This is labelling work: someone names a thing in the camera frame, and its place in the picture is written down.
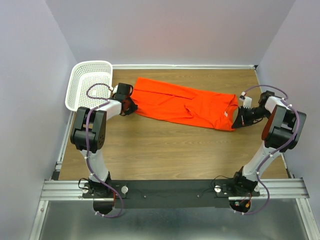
white laundry basket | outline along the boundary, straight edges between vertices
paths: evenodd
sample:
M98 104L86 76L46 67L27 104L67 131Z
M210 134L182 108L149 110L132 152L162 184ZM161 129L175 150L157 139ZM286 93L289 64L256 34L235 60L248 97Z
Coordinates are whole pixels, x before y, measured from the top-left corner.
M71 71L68 88L65 96L65 106L71 111L79 107L93 108L105 102L102 99L87 97L87 90L94 84L103 83L112 85L112 65L108 61L83 61L75 65ZM92 88L93 97L109 98L111 92L104 85Z

metal frame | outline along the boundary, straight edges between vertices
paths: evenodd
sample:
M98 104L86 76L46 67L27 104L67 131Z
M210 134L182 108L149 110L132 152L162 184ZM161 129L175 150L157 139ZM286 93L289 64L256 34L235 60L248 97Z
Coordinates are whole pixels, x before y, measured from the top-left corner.
M114 69L255 69L253 65L114 65ZM64 159L68 138L75 113L70 112L64 138L56 161L55 172L59 172ZM309 194L302 178L294 178L287 169L289 177L285 179L263 179L263 183L270 191L271 199L296 199L305 230L310 240L320 239L320 232L309 204ZM266 199L267 192L260 185L260 196L253 199ZM242 197L229 197L229 200L239 200ZM35 215L30 240L38 240L44 224L49 201L113 201L112 198L82 198L82 191L78 188L78 181L45 181L40 196L40 202Z

wooden tabletop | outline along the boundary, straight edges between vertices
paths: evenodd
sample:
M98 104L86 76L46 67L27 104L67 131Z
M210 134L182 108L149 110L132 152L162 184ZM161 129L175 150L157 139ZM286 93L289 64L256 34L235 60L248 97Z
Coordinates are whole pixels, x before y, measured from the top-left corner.
M121 82L134 86L138 77L237 96L258 84L252 69L141 69L114 70L112 85ZM253 98L253 106L258 105L260 94L259 88L248 92L248 96ZM160 121L134 113L115 116L106 124L106 140L102 148L104 161L114 180L233 177L259 149L265 123L266 120L226 132ZM69 141L59 180L79 180L88 175L84 158ZM287 177L281 157L262 175L262 178Z

folded garment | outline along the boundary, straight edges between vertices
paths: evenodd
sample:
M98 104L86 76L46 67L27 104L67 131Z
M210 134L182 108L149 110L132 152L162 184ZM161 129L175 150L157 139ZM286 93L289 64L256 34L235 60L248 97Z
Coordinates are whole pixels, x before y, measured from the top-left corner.
M235 94L203 91L138 77L131 95L137 114L171 123L233 131Z

perforated basket bottom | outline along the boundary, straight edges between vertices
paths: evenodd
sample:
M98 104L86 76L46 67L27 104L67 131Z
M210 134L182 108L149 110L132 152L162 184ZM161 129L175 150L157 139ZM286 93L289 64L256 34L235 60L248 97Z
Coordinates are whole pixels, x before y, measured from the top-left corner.
M87 90L94 84L103 83L107 85L111 85L111 75L107 72L89 72L83 74L77 86L75 106L78 107L86 107L93 108L95 106L101 105L105 102L105 100L100 99L92 99L87 97ZM111 92L108 90L106 86L97 85L94 86L90 92L90 96L100 97L100 98L109 98Z

